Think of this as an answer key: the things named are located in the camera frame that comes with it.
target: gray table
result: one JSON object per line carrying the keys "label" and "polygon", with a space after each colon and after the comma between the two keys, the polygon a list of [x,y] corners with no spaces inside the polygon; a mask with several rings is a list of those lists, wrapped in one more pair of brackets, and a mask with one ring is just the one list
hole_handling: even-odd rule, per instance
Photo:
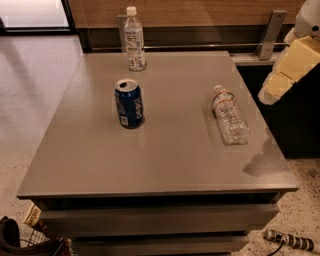
{"label": "gray table", "polygon": [[[228,53],[146,57],[142,72],[129,71],[123,54],[83,58],[18,197],[83,255],[239,250],[296,180]],[[138,129],[119,124],[113,91],[122,78],[142,89]],[[217,84],[241,106],[247,145],[222,143],[210,108]]]}

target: soda can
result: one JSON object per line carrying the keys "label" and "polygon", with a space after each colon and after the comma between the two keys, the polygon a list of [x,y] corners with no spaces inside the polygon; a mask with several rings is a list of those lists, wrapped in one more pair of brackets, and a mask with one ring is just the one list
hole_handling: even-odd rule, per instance
{"label": "soda can", "polygon": [[141,90],[138,83],[129,78],[119,80],[114,90],[120,124],[136,128],[144,120]]}

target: terrazzo floor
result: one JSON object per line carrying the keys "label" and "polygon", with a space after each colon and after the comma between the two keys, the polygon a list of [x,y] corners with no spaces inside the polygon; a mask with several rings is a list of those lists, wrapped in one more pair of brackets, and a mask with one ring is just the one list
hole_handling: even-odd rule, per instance
{"label": "terrazzo floor", "polygon": [[[77,36],[0,37],[0,216],[22,225],[28,200],[16,198],[37,147],[83,56]],[[320,159],[288,160],[300,189],[278,203],[280,213],[265,227],[320,243]],[[278,245],[252,231],[250,243],[233,256],[268,255]],[[276,255],[312,255],[283,247]]]}

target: wooden panel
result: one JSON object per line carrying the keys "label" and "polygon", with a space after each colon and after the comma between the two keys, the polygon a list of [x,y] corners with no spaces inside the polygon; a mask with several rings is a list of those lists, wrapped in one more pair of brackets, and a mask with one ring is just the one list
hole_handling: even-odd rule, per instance
{"label": "wooden panel", "polygon": [[295,21],[304,0],[69,0],[77,28],[114,28],[117,15],[137,7],[145,27],[266,24],[272,10],[286,10]]}

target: standing bottle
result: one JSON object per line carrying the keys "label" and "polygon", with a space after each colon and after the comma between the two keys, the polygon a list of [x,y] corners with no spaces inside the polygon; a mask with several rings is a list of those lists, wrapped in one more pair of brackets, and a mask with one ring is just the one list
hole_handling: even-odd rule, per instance
{"label": "standing bottle", "polygon": [[248,143],[248,124],[241,114],[234,95],[221,85],[217,85],[213,89],[212,110],[225,144]]}
{"label": "standing bottle", "polygon": [[132,71],[141,71],[146,68],[146,60],[144,56],[143,28],[137,18],[136,7],[127,7],[127,16],[124,25],[124,36],[129,69]]}

